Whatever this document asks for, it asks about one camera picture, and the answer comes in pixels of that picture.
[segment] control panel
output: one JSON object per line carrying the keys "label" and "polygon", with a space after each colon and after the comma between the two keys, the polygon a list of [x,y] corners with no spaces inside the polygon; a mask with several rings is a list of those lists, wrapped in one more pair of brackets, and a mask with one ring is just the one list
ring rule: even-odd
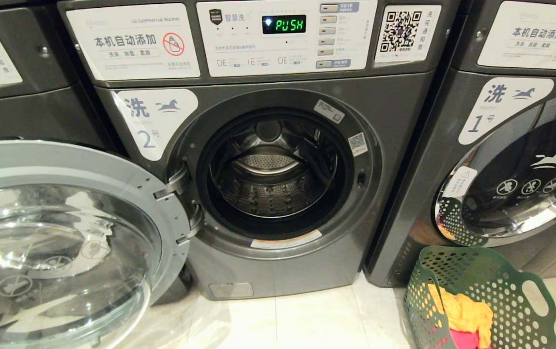
{"label": "control panel", "polygon": [[364,69],[376,0],[196,4],[212,77]]}

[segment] yellow cloth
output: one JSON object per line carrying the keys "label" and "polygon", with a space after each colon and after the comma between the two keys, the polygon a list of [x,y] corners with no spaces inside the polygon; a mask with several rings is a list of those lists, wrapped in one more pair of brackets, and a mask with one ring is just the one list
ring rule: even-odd
{"label": "yellow cloth", "polygon": [[468,296],[460,293],[455,296],[439,287],[442,297],[437,293],[435,285],[429,284],[429,291],[433,296],[435,307],[439,312],[448,317],[450,329],[460,332],[478,331],[478,348],[486,349],[491,345],[491,325],[493,324],[493,311],[483,302],[475,302]]}

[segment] detergent bottle icon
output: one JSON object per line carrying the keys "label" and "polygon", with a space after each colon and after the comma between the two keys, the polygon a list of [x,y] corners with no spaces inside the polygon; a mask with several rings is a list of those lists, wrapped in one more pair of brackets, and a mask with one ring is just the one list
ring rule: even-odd
{"label": "detergent bottle icon", "polygon": [[168,49],[170,49],[170,51],[172,53],[181,52],[181,45],[179,44],[179,42],[177,40],[174,39],[173,36],[170,36],[168,38]]}

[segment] pink cloth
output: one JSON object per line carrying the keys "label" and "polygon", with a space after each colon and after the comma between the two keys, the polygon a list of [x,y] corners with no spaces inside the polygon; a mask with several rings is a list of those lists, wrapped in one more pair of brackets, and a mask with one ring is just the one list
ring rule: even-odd
{"label": "pink cloth", "polygon": [[457,349],[478,349],[478,332],[450,330],[450,335],[452,335],[452,340],[455,342]]}

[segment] qr code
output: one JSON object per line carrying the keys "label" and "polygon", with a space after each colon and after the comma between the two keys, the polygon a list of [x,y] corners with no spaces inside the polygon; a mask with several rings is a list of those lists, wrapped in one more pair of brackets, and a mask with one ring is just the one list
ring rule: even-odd
{"label": "qr code", "polygon": [[364,132],[360,132],[357,135],[349,137],[349,147],[354,157],[360,154],[368,152],[369,148],[366,145],[366,139],[364,138]]}
{"label": "qr code", "polygon": [[389,11],[386,14],[380,52],[411,49],[422,11]]}

